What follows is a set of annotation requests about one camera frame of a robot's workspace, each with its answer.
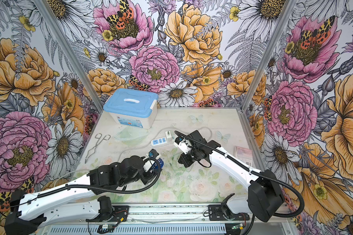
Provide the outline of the white charger adapter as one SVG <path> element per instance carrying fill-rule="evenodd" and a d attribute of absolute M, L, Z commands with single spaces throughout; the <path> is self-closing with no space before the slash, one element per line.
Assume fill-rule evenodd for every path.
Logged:
<path fill-rule="evenodd" d="M 166 136 L 166 139 L 167 139 L 167 140 L 170 140 L 170 139 L 172 139 L 172 137 L 173 137 L 171 131 L 166 131 L 166 132 L 165 132 L 165 136 Z"/>

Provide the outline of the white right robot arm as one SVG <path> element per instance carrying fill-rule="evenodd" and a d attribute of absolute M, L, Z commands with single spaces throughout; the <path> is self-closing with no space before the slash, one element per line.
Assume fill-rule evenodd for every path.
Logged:
<path fill-rule="evenodd" d="M 284 198 L 273 173 L 245 164 L 216 141 L 206 141 L 197 130 L 188 135 L 178 131 L 175 134 L 174 145 L 182 151 L 178 160 L 180 164 L 188 168 L 194 162 L 206 160 L 246 189 L 246 197 L 231 193 L 222 201 L 220 211 L 225 218 L 232 220 L 238 214 L 251 213 L 260 221 L 267 222 L 276 215 Z"/>

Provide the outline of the blue electric shaver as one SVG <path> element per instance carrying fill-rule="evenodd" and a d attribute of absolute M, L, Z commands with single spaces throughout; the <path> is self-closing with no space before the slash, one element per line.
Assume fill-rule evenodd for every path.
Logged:
<path fill-rule="evenodd" d="M 164 166 L 164 161 L 162 159 L 158 159 L 158 168 L 160 168 L 160 170 L 162 170 L 163 166 Z"/>

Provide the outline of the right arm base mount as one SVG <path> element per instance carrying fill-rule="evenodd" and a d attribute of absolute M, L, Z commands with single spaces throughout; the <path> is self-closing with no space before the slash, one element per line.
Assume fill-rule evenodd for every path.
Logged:
<path fill-rule="evenodd" d="M 208 205 L 208 217 L 210 221 L 248 221 L 250 216 L 247 213 L 234 214 L 227 207 L 222 205 Z"/>

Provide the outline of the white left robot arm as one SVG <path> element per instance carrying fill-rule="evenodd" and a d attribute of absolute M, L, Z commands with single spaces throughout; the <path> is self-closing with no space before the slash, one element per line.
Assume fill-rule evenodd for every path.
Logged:
<path fill-rule="evenodd" d="M 16 190 L 6 217 L 8 235 L 29 235 L 57 220 L 86 218 L 105 221 L 113 215 L 111 200 L 103 193 L 136 194 L 159 179 L 163 161 L 155 156 L 131 156 L 122 162 L 101 165 L 89 173 L 38 193 Z"/>

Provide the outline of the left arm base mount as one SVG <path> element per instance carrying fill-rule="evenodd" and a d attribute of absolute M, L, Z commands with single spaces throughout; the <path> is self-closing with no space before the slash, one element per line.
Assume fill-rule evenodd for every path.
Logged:
<path fill-rule="evenodd" d="M 129 206 L 112 205 L 107 212 L 100 212 L 93 219 L 86 219 L 86 222 L 126 222 Z"/>

